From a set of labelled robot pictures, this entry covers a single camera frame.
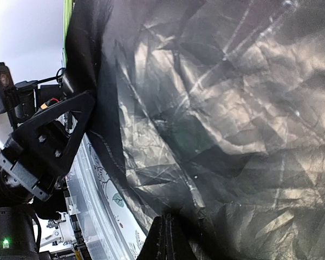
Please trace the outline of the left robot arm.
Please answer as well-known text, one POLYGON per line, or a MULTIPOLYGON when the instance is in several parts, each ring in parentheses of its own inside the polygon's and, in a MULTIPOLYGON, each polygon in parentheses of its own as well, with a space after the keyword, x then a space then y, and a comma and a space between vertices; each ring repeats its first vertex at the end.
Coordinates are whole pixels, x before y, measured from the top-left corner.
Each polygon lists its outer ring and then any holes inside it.
POLYGON ((0 259, 38 259, 46 202, 70 171, 95 106, 90 91, 60 101, 14 130, 0 151, 0 259))

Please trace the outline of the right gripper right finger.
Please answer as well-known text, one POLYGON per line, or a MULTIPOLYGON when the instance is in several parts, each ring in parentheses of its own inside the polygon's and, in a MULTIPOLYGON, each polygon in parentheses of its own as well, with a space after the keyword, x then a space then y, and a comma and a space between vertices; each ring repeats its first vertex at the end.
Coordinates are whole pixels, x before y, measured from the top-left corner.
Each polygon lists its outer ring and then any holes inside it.
POLYGON ((166 215, 166 259, 195 259, 190 244, 176 217, 166 215))

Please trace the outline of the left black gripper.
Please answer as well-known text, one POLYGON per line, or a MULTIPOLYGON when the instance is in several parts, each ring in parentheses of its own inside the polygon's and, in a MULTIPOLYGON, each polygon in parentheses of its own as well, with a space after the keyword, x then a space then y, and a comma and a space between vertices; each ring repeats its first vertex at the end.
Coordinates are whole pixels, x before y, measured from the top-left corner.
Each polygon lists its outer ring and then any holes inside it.
POLYGON ((13 132, 14 141, 0 142, 0 207, 32 199, 34 210, 67 209, 55 184, 70 171, 94 106, 93 93, 85 91, 34 115, 13 132), (58 120, 68 112, 77 119, 71 133, 58 120))

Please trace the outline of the black wrapping paper sheet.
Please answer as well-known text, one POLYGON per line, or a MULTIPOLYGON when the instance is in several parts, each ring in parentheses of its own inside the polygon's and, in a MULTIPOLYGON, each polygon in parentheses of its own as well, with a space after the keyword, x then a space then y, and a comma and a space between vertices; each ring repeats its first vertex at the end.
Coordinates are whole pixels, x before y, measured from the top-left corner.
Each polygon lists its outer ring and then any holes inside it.
POLYGON ((325 1, 76 1, 66 78, 139 226, 198 259, 325 259, 325 1))

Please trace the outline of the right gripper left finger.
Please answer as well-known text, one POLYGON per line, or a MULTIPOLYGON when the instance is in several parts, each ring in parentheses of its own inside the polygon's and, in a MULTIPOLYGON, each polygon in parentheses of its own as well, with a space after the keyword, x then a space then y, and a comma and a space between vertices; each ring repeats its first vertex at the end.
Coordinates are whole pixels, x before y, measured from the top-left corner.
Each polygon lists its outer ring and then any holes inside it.
POLYGON ((155 217, 137 260, 166 259, 165 217, 155 217))

